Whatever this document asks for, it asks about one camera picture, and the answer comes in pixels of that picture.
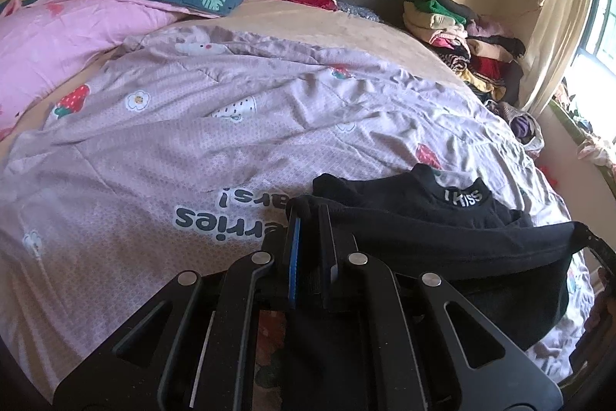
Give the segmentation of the black small shirt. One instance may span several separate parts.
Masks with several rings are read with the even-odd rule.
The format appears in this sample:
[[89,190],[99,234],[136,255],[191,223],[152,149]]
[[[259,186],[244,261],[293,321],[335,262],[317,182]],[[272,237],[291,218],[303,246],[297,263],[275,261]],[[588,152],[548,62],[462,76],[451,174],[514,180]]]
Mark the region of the black small shirt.
[[443,187],[424,164],[380,179],[314,178],[309,195],[290,199],[303,219],[327,207],[334,227],[393,272],[444,277],[522,349],[564,317],[567,274],[583,247],[582,224],[536,226],[498,201],[481,179]]

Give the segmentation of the pile of folded clothes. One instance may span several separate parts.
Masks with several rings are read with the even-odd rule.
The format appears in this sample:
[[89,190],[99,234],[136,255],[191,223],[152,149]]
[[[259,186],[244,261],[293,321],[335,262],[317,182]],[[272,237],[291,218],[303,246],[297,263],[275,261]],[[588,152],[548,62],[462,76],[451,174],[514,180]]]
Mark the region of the pile of folded clothes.
[[403,23],[481,101],[519,102],[526,46],[501,24],[453,0],[408,0]]

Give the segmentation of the lilac strawberry print quilt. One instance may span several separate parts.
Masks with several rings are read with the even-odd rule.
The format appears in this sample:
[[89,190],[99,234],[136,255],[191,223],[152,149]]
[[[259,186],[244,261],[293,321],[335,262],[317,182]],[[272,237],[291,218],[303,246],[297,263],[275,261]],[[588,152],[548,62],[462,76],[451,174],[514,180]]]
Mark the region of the lilac strawberry print quilt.
[[422,163],[536,226],[560,195],[423,47],[405,64],[219,27],[124,42],[1,163],[1,338],[44,398],[172,277],[256,249],[315,177]]

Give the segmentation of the purple crumpled garment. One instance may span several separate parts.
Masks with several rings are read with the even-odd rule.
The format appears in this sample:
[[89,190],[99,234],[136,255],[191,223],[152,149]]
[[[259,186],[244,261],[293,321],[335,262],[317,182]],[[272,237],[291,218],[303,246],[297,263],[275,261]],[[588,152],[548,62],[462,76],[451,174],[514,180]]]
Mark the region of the purple crumpled garment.
[[489,111],[502,120],[513,131],[517,141],[522,145],[524,151],[537,158],[545,146],[541,126],[528,112],[516,109],[512,105],[501,101],[487,100],[484,105]]

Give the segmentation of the beige bed sheet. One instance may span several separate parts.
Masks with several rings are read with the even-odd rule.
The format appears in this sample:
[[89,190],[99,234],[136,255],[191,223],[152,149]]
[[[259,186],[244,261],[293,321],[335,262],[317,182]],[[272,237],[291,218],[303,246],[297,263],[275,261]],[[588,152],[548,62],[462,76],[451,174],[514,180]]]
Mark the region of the beige bed sheet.
[[313,46],[360,50],[393,62],[415,77],[448,86],[465,84],[412,34],[345,12],[328,12],[279,0],[248,0],[225,18],[185,19],[176,23],[177,27],[192,25],[218,26]]

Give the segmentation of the cream curtain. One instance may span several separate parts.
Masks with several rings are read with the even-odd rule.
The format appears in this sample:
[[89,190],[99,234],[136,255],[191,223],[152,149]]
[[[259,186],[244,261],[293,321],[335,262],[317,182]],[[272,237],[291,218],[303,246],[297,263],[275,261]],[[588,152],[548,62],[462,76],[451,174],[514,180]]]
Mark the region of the cream curtain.
[[519,105],[538,116],[546,108],[581,41],[592,0],[544,0],[522,59]]

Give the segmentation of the pink quilt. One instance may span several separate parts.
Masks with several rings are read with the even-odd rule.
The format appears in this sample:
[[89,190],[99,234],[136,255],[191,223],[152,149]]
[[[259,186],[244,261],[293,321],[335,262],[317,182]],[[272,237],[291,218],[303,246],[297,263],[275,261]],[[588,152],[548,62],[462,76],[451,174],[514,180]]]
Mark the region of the pink quilt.
[[1,136],[24,112],[127,37],[189,9],[151,0],[10,0],[1,12]]

